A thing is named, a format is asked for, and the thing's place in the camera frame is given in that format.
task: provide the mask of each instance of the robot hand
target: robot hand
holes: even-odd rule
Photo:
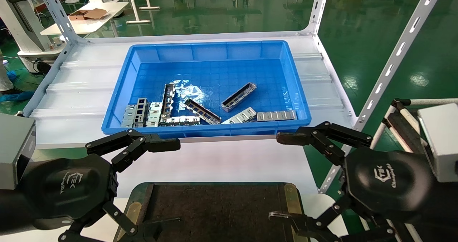
[[[178,139],[160,139],[157,134],[144,135],[129,129],[89,142],[85,147],[88,155],[82,159],[29,163],[16,189],[0,190],[0,234],[71,224],[59,241],[95,242],[79,234],[108,214],[126,231],[122,242],[144,241],[156,240],[162,224],[180,221],[165,219],[136,226],[113,205],[118,188],[116,173],[147,151],[180,149]],[[124,147],[111,164],[101,157]]]
[[[346,157],[330,139],[355,148]],[[290,223],[299,236],[319,242],[376,241],[393,238],[396,229],[387,219],[401,223],[458,226],[454,197],[458,183],[435,178],[426,155],[369,149],[372,136],[329,122],[278,133],[281,144],[312,145],[334,165],[342,166],[343,196],[317,219],[302,214],[271,212],[269,219]],[[337,237],[327,226],[342,211],[352,209],[372,221],[370,231]]]

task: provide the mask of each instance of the table leg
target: table leg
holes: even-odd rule
[[[146,5],[147,7],[139,7],[139,9],[161,9],[161,7],[152,7],[151,4],[149,3],[149,0],[146,0]]]
[[[135,1],[131,0],[132,9],[134,9],[135,21],[126,21],[127,24],[143,24],[149,23],[150,20],[140,20],[138,17],[137,6],[135,5]]]
[[[113,35],[115,37],[119,37],[118,30],[116,29],[116,23],[115,21],[113,21],[113,19],[110,20],[110,25],[111,25],[111,29],[113,30]]]

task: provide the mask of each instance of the cable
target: cable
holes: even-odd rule
[[[25,81],[24,79],[21,79],[20,77],[18,77],[17,75],[16,75],[16,78],[19,79],[19,80],[21,80],[22,82],[25,82],[25,83],[29,83],[29,84],[33,84],[33,85],[39,86],[39,84],[37,84],[37,83],[27,82],[27,81]]]
[[[20,68],[20,69],[16,69],[16,70],[7,70],[8,72],[16,72],[16,71],[19,71],[19,70],[27,70],[26,68]]]

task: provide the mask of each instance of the cardboard box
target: cardboard box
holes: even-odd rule
[[[70,20],[101,19],[107,11],[105,9],[80,9],[68,16]]]

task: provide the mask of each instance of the blue shoe cover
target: blue shoe cover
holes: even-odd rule
[[[0,97],[0,102],[6,102],[6,101],[24,101],[24,100],[29,100],[33,96],[34,92],[33,91],[24,91],[18,94],[5,94]]]
[[[16,80],[16,78],[18,77],[18,76],[16,75],[15,72],[8,71],[6,74],[7,74],[7,76],[8,76],[8,79],[9,79],[11,82],[13,82],[14,80]]]

